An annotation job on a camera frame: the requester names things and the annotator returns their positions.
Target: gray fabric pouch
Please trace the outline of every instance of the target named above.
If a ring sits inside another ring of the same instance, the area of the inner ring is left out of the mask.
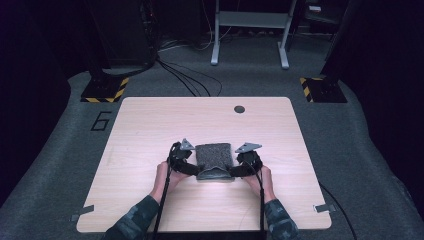
[[[201,169],[197,180],[234,180],[227,171],[234,166],[229,143],[197,145],[196,160]]]

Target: tape piece on table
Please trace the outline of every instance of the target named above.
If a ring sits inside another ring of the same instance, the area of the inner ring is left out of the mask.
[[[319,205],[319,206],[314,205],[314,210],[317,213],[320,213],[320,212],[330,212],[331,213],[331,212],[335,212],[336,208],[332,204],[330,204],[330,205],[323,204],[323,205]]]
[[[94,211],[94,205],[83,207],[78,211],[78,213],[72,215],[71,218],[69,219],[69,221],[70,222],[78,221],[79,216],[86,214],[86,213],[89,213],[89,212],[93,212],[93,211]]]

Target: person's right hand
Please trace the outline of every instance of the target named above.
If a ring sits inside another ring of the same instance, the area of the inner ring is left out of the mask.
[[[273,185],[272,185],[271,169],[269,169],[267,166],[262,166],[260,171],[262,172],[262,186],[264,188],[264,202],[267,203],[267,202],[277,198],[274,194],[274,188],[273,188]],[[256,175],[243,177],[242,179],[249,184],[250,188],[252,189],[252,191],[257,196],[260,196],[261,187],[259,185],[259,181],[258,181],[258,178],[256,177]]]

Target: long sleeve shirt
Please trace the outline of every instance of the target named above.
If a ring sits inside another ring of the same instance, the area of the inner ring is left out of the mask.
[[[133,206],[104,234],[102,240],[142,240],[152,219],[159,211],[159,204],[147,195]],[[265,216],[272,240],[300,239],[296,223],[278,199],[265,204]]]

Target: patterned sleeve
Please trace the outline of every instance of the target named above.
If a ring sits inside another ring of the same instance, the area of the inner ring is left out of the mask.
[[[109,228],[102,240],[143,239],[158,210],[159,204],[150,195],[147,195]]]
[[[273,240],[300,239],[296,223],[280,200],[274,199],[265,204],[265,216]]]

